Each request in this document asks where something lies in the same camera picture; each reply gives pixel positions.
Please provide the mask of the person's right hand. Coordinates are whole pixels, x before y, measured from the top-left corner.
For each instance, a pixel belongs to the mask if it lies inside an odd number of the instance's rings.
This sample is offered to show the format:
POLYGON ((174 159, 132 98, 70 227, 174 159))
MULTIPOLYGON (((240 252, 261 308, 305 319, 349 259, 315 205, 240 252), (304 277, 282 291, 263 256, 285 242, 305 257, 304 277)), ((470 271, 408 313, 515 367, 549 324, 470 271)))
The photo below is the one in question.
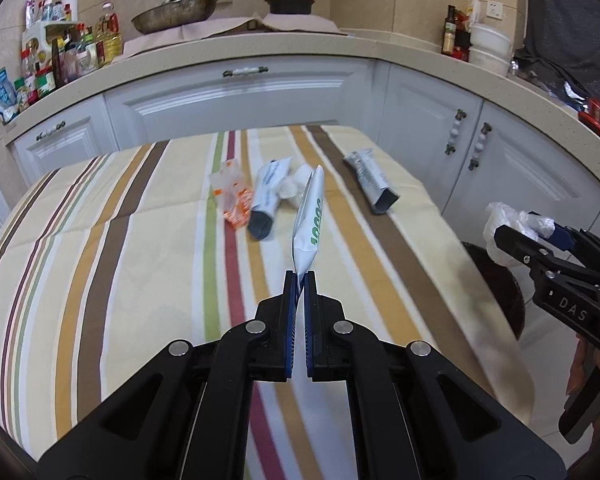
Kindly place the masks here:
MULTIPOLYGON (((569 380, 567 382, 566 395, 571 396, 573 393, 578 392, 585 383, 585 370, 584 362, 586 355, 588 354, 588 342, 578 337, 578 345, 576 353, 574 354, 573 361, 570 367, 569 380)), ((595 365, 600 369, 600 350, 594 350, 593 359, 595 365)), ((593 422, 593 437, 592 443, 595 443, 600 438, 600 414, 593 422)))

